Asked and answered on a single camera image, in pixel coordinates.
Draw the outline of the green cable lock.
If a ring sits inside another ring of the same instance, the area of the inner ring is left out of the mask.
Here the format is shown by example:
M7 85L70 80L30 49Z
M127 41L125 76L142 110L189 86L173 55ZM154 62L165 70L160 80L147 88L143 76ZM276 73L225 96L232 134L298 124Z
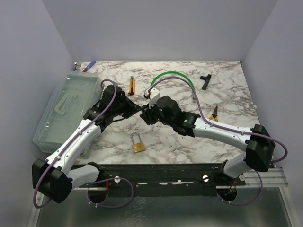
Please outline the green cable lock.
M181 73L181 72L177 72L177 71L166 71L166 72L163 72L161 74L159 74L158 76L156 76L153 81L151 82L151 87L157 82L157 80L161 79L162 77L164 76L168 76L170 75L170 77L180 77L180 78L183 78L184 80L186 80L190 85L191 87L195 90L195 86L193 84L193 82L190 80L189 77L187 77L185 74Z

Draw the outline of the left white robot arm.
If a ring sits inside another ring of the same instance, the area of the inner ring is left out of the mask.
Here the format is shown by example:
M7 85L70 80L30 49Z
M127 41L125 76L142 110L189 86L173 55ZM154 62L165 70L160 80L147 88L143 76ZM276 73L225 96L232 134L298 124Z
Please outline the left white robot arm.
M127 119L141 110L142 107L131 101L120 87L107 86L101 99L86 111L72 135L45 160L37 159L33 163L34 194L40 192L54 202L61 203L74 188L87 183L101 186L105 181L101 166L96 163L86 164L79 169L72 169L72 166L115 117Z

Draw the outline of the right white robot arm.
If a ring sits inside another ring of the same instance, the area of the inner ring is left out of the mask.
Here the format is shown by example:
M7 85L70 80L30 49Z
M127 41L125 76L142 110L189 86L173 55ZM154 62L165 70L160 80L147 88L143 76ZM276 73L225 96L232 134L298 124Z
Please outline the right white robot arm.
M182 136L212 139L240 149L242 153L224 161L223 169L218 173L218 181L223 185L229 185L249 170L269 170L275 144L262 125L242 128L205 121L196 113L182 111L169 96L159 98L153 106L144 107L140 117L148 125L161 122L170 126Z

